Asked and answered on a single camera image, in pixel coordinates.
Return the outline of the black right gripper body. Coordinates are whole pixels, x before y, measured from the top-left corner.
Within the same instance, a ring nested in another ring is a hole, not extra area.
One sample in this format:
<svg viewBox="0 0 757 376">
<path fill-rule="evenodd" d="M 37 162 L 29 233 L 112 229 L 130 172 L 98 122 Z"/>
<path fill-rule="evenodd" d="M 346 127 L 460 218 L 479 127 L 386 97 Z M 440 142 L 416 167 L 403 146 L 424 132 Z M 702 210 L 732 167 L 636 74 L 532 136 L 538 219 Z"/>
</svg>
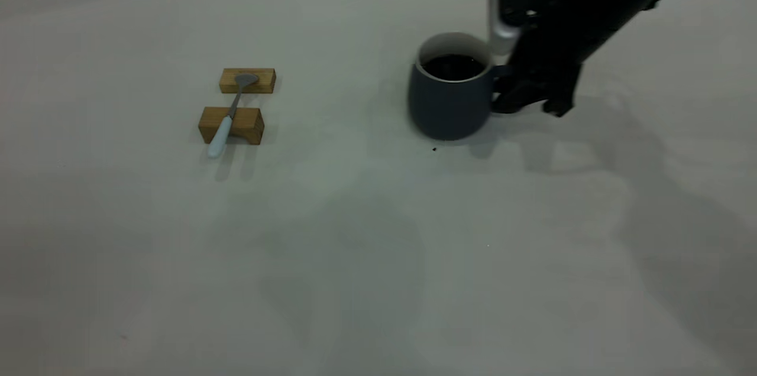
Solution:
<svg viewBox="0 0 757 376">
<path fill-rule="evenodd" d="M 598 47 L 595 0 L 527 0 L 525 32 L 508 64 L 539 93 L 573 93 Z"/>
</svg>

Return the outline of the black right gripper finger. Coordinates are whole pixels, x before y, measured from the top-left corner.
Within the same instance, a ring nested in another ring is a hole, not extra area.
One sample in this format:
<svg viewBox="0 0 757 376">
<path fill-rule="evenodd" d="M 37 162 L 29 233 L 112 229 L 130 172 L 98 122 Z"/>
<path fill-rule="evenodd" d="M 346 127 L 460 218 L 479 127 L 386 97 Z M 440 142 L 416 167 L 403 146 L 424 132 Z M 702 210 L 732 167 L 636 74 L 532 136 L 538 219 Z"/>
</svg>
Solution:
<svg viewBox="0 0 757 376">
<path fill-rule="evenodd" d="M 547 99 L 545 90 L 533 82 L 498 82 L 495 93 L 498 95 L 492 103 L 492 112 L 500 114 L 514 114 Z"/>
<path fill-rule="evenodd" d="M 575 90 L 583 66 L 562 66 L 545 83 L 543 112 L 560 118 L 575 106 Z"/>
</svg>

